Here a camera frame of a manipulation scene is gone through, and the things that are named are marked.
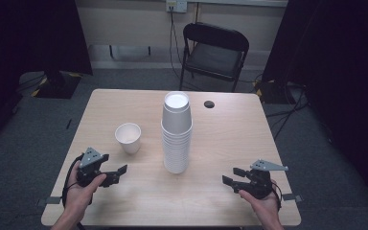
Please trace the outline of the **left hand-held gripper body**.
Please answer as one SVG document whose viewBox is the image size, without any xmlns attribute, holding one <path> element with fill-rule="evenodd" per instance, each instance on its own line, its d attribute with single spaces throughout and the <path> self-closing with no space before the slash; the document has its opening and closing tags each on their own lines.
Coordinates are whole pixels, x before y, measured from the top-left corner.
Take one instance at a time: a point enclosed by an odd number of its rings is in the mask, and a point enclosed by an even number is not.
<svg viewBox="0 0 368 230">
<path fill-rule="evenodd" d="M 93 148 L 88 148 L 82 155 L 80 165 L 77 172 L 78 184 L 82 187 L 88 186 L 98 175 L 102 174 L 100 167 L 102 165 L 103 154 Z M 102 182 L 101 187 L 109 187 L 118 184 L 120 175 L 116 172 L 106 172 L 106 179 Z"/>
</svg>

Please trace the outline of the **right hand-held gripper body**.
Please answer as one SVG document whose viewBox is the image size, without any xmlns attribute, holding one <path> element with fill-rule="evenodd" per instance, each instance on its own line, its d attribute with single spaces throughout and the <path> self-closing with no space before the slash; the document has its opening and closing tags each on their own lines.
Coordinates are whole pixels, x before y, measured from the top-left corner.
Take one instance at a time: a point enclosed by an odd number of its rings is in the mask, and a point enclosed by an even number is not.
<svg viewBox="0 0 368 230">
<path fill-rule="evenodd" d="M 286 172 L 287 170 L 288 166 L 282 166 L 259 159 L 250 165 L 249 171 L 246 171 L 246 178 L 248 179 L 248 182 L 234 182 L 234 187 L 236 188 L 236 191 L 234 192 L 238 193 L 239 190 L 244 190 L 257 199 L 263 199 L 272 191 L 273 182 L 271 181 L 270 172 Z"/>
</svg>

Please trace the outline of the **black folding chair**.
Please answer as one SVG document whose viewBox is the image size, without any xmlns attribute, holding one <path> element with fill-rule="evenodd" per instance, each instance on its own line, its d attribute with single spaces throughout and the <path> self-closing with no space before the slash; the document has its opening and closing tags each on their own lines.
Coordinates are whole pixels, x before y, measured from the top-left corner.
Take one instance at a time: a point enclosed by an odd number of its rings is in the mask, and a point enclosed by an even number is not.
<svg viewBox="0 0 368 230">
<path fill-rule="evenodd" d="M 184 57 L 179 89 L 186 71 L 192 75 L 216 78 L 233 83 L 234 92 L 249 51 L 249 41 L 242 33 L 202 22 L 183 29 Z"/>
</svg>

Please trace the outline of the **stack of white cups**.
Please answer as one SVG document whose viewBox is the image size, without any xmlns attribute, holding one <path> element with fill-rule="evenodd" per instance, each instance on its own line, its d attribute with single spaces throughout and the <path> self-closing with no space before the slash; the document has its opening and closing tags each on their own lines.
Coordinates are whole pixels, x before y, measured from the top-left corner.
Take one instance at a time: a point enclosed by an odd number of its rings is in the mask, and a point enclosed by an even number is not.
<svg viewBox="0 0 368 230">
<path fill-rule="evenodd" d="M 161 120 L 164 166 L 170 173 L 183 173 L 189 165 L 193 119 L 190 99 L 182 91 L 165 96 Z"/>
</svg>

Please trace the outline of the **person's left hand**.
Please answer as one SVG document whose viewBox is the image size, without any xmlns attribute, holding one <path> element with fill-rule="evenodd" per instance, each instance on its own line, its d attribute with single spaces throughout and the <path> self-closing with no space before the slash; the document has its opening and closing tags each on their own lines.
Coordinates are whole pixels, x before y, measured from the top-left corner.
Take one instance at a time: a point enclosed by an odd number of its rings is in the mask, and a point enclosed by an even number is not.
<svg viewBox="0 0 368 230">
<path fill-rule="evenodd" d="M 69 176 L 67 185 L 67 197 L 63 215 L 72 221 L 82 220 L 85 210 L 91 200 L 91 196 L 97 191 L 98 187 L 106 179 L 105 174 L 100 174 L 87 186 L 82 187 L 77 183 L 77 172 L 79 168 L 77 162 Z"/>
</svg>

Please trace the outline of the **grey tape strip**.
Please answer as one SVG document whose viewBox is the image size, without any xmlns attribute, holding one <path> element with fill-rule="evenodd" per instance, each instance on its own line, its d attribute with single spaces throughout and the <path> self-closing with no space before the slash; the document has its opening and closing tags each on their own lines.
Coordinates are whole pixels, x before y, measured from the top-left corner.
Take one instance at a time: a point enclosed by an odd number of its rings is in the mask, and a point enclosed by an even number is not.
<svg viewBox="0 0 368 230">
<path fill-rule="evenodd" d="M 45 207 L 47 204 L 60 204 L 61 197 L 60 196 L 49 196 L 46 198 L 41 198 L 37 201 L 36 205 L 38 207 Z"/>
<path fill-rule="evenodd" d="M 289 201 L 294 200 L 295 202 L 301 202 L 304 199 L 300 195 L 294 195 L 294 194 L 285 194 L 282 196 L 283 201 Z"/>
</svg>

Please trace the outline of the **single white paper cup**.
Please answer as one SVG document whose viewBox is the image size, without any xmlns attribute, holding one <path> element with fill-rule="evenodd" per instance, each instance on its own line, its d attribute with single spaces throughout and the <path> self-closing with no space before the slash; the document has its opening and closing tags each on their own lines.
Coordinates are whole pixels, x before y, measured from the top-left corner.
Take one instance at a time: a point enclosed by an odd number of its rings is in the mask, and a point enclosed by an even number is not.
<svg viewBox="0 0 368 230">
<path fill-rule="evenodd" d="M 115 130 L 115 138 L 127 154 L 135 154 L 141 147 L 141 128 L 134 123 L 125 123 Z"/>
</svg>

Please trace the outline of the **white wall socket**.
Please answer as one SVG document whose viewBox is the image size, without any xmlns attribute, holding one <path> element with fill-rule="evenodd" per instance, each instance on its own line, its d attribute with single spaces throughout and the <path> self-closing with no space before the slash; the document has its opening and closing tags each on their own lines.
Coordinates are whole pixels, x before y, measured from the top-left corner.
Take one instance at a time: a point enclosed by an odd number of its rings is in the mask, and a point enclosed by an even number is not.
<svg viewBox="0 0 368 230">
<path fill-rule="evenodd" d="M 167 12 L 186 13 L 187 8 L 188 3 L 186 0 L 166 0 Z"/>
</svg>

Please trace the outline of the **black curtain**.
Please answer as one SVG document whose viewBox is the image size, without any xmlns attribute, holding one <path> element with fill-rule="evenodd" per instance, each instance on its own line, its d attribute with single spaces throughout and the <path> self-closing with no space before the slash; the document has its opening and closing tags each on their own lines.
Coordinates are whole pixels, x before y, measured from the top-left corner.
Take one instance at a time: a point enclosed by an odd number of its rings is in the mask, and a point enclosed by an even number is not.
<svg viewBox="0 0 368 230">
<path fill-rule="evenodd" d="M 306 86 L 368 186 L 368 0 L 288 0 L 263 79 Z"/>
<path fill-rule="evenodd" d="M 0 0 L 0 127 L 39 71 L 92 73 L 76 0 Z"/>
</svg>

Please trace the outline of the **black stand base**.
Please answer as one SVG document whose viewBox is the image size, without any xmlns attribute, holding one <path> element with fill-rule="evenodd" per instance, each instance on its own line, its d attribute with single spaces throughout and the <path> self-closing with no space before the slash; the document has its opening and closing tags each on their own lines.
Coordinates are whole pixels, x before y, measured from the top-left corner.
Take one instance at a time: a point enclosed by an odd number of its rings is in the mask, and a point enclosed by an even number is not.
<svg viewBox="0 0 368 230">
<path fill-rule="evenodd" d="M 71 99 L 81 75 L 60 71 L 45 71 L 43 80 L 32 93 L 36 98 Z"/>
</svg>

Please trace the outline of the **person's right hand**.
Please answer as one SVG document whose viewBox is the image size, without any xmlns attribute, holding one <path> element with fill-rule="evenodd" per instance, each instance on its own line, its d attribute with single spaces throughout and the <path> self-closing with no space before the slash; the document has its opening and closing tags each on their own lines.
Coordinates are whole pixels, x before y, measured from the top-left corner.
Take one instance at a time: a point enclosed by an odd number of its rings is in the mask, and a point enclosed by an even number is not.
<svg viewBox="0 0 368 230">
<path fill-rule="evenodd" d="M 271 193 L 263 199 L 257 199 L 247 191 L 239 190 L 240 197 L 251 205 L 261 224 L 269 221 L 280 221 L 277 196 L 274 194 L 275 190 L 276 187 L 273 186 Z"/>
</svg>

